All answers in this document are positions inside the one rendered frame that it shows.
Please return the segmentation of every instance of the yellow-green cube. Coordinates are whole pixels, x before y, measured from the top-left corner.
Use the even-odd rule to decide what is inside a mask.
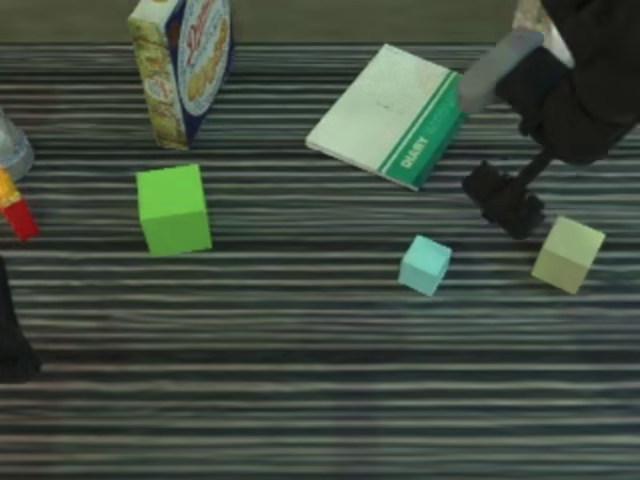
[[[531,274],[567,293],[578,293],[604,239],[598,230],[558,217]]]
[[[211,248],[207,203],[198,165],[136,174],[138,214],[149,252],[177,255]]]

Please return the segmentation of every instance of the wood grain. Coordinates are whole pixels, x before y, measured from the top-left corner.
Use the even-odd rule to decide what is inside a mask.
[[[137,0],[2,0],[1,42],[128,42]],[[236,38],[253,42],[487,42],[515,0],[231,0]]]
[[[462,69],[483,47],[410,50]],[[0,49],[0,104],[37,152],[42,227],[0,230],[46,362],[0,389],[12,480],[625,479],[640,471],[640,137],[553,166],[550,220],[608,234],[578,296],[460,189],[536,151],[496,106],[422,193],[304,148],[374,47],[244,47],[197,147],[151,141],[128,47]],[[147,256],[136,171],[198,162],[215,249]],[[451,246],[429,299],[396,282],[416,234]]]

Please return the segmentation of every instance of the biscuit package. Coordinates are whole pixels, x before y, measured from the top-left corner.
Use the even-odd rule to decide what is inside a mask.
[[[128,23],[156,142],[188,149],[229,71],[229,2],[141,0]]]

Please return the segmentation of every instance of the plastic bottle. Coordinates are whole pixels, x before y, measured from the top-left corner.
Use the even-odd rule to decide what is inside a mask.
[[[33,166],[33,149],[22,130],[0,108],[0,166],[17,182]]]

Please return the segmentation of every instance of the grey fabric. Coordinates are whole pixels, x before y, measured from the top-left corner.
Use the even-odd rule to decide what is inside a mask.
[[[483,46],[408,47],[462,69]],[[640,153],[633,133],[535,184],[608,234],[582,292],[529,275],[464,197],[481,160],[537,148],[496,106],[411,193],[303,139],[375,47],[241,47],[192,152],[156,148],[129,47],[0,49],[0,105],[37,159],[42,234],[3,226],[46,365],[0,389],[11,480],[603,479],[640,472]],[[136,171],[198,162],[215,248],[154,259]],[[398,285],[416,234],[450,246],[429,299]]]

